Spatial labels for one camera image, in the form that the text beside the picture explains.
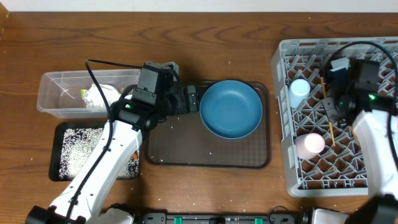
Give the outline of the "wooden chopstick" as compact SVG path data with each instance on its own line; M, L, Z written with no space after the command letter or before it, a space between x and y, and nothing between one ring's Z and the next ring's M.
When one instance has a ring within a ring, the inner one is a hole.
M356 133L354 132L353 127L352 127L352 126L349 126L349 129L350 129L350 131L351 131L352 136L354 137L354 140L355 140L356 144L357 144L358 146L360 146L358 137L357 137Z
M322 90L323 90L323 99L325 100L327 98L327 94L326 94L326 88L325 88L325 82L323 77L321 77L321 85L322 85ZM332 122L328 122L329 124L329 130L330 130L330 134L331 134L331 139L332 139L332 143L333 143L333 147L336 146L335 144L335 137L334 137L334 133L333 133L333 126L332 126Z

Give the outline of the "dark blue plate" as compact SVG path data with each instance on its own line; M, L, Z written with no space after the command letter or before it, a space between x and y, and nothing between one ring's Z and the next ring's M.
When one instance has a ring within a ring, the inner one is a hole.
M253 87L237 80L212 84L200 101L200 117L206 128L225 139L250 135L260 125L263 106Z

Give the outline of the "light blue rice bowl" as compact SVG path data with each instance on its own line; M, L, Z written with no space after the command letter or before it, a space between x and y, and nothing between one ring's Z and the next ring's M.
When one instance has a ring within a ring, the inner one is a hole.
M349 58L343 57L336 60L332 60L331 62L332 70L341 70L348 69L350 60Z

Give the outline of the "orange carrot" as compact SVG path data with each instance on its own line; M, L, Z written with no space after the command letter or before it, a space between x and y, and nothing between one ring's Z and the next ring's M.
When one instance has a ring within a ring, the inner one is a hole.
M137 153L137 151L136 152L134 152L133 154L132 154L132 156L131 156L133 159L135 159L135 160L138 160L138 158L139 158L139 155L138 155L138 153Z

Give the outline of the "light blue cup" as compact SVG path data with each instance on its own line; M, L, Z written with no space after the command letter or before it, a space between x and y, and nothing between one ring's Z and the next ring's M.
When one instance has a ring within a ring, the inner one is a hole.
M302 101L307 101L310 94L310 84L304 79L296 79L289 86L289 102L292 108L297 108Z

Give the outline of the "white napkin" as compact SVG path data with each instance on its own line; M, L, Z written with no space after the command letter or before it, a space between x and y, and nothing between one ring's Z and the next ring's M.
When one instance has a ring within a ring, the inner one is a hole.
M118 92L118 90L111 85L100 84L100 87L108 101L108 105L110 106L121 96L121 93ZM104 111L106 109L104 100L95 84L92 84L91 88L87 90L85 99L83 99L83 101L85 102L86 108L90 110Z

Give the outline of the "white pink cup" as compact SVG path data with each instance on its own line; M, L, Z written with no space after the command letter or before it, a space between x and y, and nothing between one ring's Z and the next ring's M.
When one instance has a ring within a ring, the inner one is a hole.
M325 148L324 138L317 133L298 136L295 141L297 156L301 159L311 159L321 153Z

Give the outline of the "foil yellow snack wrapper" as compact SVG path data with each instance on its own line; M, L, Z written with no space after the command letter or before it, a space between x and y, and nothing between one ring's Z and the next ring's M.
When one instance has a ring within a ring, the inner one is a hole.
M87 90L81 90L80 91L82 99L85 99L86 92L87 92Z

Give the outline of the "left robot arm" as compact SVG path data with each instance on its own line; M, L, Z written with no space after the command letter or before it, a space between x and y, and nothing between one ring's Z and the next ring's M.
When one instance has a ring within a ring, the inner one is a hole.
M133 223L135 214L123 204L114 204L101 213L111 187L160 120L197 112L198 106L193 85L151 91L128 86L111 105L101 140L77 176L49 208L34 206L26 223Z

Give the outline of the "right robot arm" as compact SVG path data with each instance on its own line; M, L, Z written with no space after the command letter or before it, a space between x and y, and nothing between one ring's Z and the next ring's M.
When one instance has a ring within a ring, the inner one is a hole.
M353 127L368 178L369 200L345 223L394 223L397 219L397 107L394 96L358 81L327 84L336 118Z

